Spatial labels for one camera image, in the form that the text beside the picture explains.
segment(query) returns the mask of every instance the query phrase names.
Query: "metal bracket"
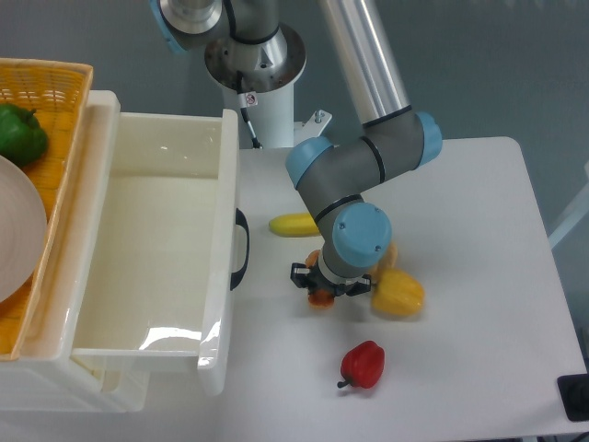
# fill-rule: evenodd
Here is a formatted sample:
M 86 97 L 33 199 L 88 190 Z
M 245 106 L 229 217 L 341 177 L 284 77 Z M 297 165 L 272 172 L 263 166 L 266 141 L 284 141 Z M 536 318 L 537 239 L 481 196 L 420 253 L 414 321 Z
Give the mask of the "metal bracket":
M 316 110 L 307 122 L 294 123 L 294 145 L 298 145 L 309 138 L 315 138 L 323 134 L 333 118 L 329 112 L 322 109 Z
M 307 290 L 311 291 L 318 288 L 317 281 L 313 280 L 313 276 L 311 275 L 311 273 L 312 270 L 307 268 L 304 264 L 301 264 L 299 262 L 293 262 L 293 264 L 291 265 L 291 281 L 293 281 L 294 285 L 296 285 L 298 288 L 306 288 Z M 361 295 L 362 293 L 369 292 L 371 288 L 372 284 L 370 275 L 365 274 L 352 285 L 331 285 L 329 290 L 332 291 L 335 297 L 340 297 L 341 295 L 355 297 L 357 295 Z

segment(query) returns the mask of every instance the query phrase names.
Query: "red bell pepper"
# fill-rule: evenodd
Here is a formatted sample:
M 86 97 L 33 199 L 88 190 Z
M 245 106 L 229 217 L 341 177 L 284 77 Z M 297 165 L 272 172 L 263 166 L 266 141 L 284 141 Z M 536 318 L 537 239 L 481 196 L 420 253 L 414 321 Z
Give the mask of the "red bell pepper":
M 385 369 L 385 350 L 374 341 L 366 341 L 350 350 L 341 361 L 341 376 L 338 388 L 346 385 L 352 387 L 372 388 L 380 379 Z

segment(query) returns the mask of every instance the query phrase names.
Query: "drawer handle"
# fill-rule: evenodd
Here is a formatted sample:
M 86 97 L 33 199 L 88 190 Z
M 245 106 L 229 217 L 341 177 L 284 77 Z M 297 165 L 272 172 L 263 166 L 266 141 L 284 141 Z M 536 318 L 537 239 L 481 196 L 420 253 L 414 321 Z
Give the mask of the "drawer handle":
M 243 279 L 244 274 L 246 274 L 246 270 L 248 269 L 248 261 L 249 261 L 249 226 L 248 226 L 248 220 L 246 219 L 246 216 L 243 215 L 243 212 L 241 212 L 239 209 L 236 209 L 236 225 L 243 227 L 243 229 L 246 231 L 246 239 L 247 239 L 247 245 L 246 245 L 246 259 L 243 263 L 243 265 L 241 266 L 241 268 L 239 270 L 237 270 L 236 272 L 231 273 L 231 285 L 229 286 L 230 290 L 233 290 L 234 288 L 236 288 L 239 283 L 241 283 L 241 280 Z

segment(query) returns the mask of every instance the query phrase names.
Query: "wicker basket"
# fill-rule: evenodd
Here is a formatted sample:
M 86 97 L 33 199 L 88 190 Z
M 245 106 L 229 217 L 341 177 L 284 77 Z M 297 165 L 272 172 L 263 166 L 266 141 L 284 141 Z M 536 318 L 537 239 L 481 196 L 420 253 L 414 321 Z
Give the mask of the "wicker basket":
M 39 303 L 92 75 L 92 66 L 86 64 L 0 58 L 0 103 L 37 110 L 35 116 L 49 137 L 44 157 L 23 168 L 45 206 L 45 248 L 33 275 L 0 303 L 0 361 L 18 358 Z

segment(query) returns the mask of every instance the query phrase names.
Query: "white plate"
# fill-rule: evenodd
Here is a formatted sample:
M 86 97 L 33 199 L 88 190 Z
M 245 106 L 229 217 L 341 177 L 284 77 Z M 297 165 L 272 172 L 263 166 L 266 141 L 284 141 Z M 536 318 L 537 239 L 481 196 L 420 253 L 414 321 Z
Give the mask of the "white plate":
M 47 217 L 29 177 L 0 157 L 0 302 L 35 270 L 43 252 Z

